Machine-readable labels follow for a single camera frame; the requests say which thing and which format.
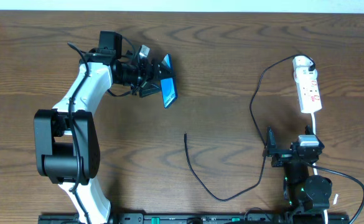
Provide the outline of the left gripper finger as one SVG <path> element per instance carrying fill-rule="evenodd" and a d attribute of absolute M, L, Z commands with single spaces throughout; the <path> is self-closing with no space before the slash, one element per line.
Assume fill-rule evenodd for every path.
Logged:
<path fill-rule="evenodd" d="M 164 64 L 156 59 L 152 59 L 152 79 L 163 80 L 166 78 L 173 78 L 174 71 L 171 68 L 166 67 Z"/>
<path fill-rule="evenodd" d="M 159 85 L 157 85 L 156 83 L 149 83 L 145 87 L 140 88 L 139 97 L 144 98 L 159 92 L 161 92 L 161 88 Z"/>

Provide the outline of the blue screen Samsung smartphone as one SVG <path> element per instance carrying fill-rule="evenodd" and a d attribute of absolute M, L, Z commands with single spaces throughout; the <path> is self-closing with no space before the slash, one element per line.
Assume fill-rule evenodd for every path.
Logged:
<path fill-rule="evenodd" d="M 160 80 L 164 108 L 168 108 L 177 99 L 175 72 L 171 55 L 166 54 L 161 64 L 163 64 L 163 66 L 166 68 L 166 71 L 170 73 L 170 75 L 166 75 L 165 78 Z"/>

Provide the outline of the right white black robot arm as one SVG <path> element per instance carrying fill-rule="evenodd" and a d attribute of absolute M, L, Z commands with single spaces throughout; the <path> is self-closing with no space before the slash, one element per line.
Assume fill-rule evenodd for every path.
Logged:
<path fill-rule="evenodd" d="M 332 182 L 321 175 L 309 174 L 309 167 L 319 160 L 323 148 L 309 126 L 289 149 L 278 148 L 273 130 L 267 128 L 264 155 L 272 158 L 272 167 L 284 169 L 284 196 L 290 202 L 290 207 L 279 216 L 280 222 L 326 222 L 324 211 L 330 207 Z"/>

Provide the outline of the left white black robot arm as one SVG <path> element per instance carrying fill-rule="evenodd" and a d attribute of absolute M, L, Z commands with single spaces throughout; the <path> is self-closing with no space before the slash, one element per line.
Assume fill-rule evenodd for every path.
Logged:
<path fill-rule="evenodd" d="M 97 178 L 100 146 L 93 120 L 112 85 L 129 86 L 125 95 L 141 98 L 161 93 L 165 108 L 177 99 L 171 55 L 150 59 L 145 45 L 124 54 L 124 40 L 117 32 L 103 30 L 98 46 L 87 52 L 69 43 L 80 56 L 77 78 L 57 104 L 34 116 L 38 173 L 63 189 L 77 210 L 76 214 L 40 215 L 39 223 L 118 221 Z"/>

